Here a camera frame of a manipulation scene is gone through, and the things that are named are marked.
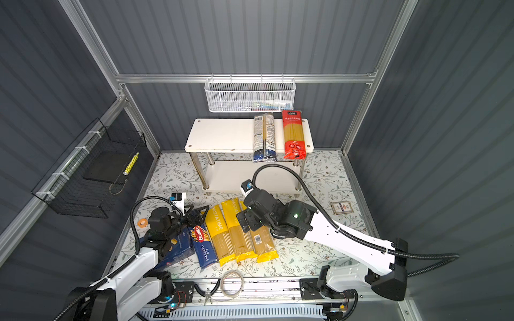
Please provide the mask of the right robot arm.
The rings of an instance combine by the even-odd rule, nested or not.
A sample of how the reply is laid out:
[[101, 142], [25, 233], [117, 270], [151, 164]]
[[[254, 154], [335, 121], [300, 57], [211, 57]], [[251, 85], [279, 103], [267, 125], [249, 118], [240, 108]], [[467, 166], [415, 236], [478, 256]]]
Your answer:
[[441, 268], [459, 254], [414, 254], [403, 239], [394, 242], [373, 238], [334, 221], [308, 190], [301, 176], [285, 167], [310, 199], [310, 203], [283, 203], [256, 185], [258, 174], [271, 167], [259, 167], [254, 176], [241, 184], [246, 209], [237, 215], [242, 229], [257, 231], [266, 227], [277, 239], [300, 239], [330, 247], [357, 261], [355, 267], [323, 266], [316, 289], [323, 297], [349, 290], [370, 288], [382, 298], [400, 302], [406, 296], [408, 278]]

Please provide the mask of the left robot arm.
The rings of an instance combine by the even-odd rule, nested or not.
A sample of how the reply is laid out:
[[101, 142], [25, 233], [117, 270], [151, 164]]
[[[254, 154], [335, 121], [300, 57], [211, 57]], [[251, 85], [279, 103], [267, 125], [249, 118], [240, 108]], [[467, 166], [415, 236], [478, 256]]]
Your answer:
[[183, 200], [156, 199], [165, 205], [151, 211], [149, 229], [143, 237], [139, 237], [136, 228], [135, 211], [146, 199], [139, 199], [132, 207], [130, 223], [135, 253], [87, 288], [71, 291], [56, 320], [130, 320], [142, 317], [141, 309], [151, 302], [172, 311], [192, 301], [191, 290], [176, 286], [169, 272], [156, 267], [169, 253], [173, 239], [183, 230], [204, 223], [210, 208], [186, 205]]

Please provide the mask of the red spaghetti bag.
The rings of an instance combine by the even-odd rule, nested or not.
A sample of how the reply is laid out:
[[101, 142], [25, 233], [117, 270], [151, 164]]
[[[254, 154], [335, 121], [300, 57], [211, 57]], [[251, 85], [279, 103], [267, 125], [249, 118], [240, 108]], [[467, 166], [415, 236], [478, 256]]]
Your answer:
[[282, 123], [285, 139], [285, 159], [305, 159], [307, 151], [301, 112], [296, 110], [282, 111]]

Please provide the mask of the clear blue spaghetti bag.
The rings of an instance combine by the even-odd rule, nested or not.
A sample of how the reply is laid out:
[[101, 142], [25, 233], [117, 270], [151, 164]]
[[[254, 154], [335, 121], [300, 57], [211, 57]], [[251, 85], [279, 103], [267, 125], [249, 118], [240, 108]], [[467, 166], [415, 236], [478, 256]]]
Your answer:
[[253, 162], [277, 160], [274, 116], [266, 113], [254, 117]]

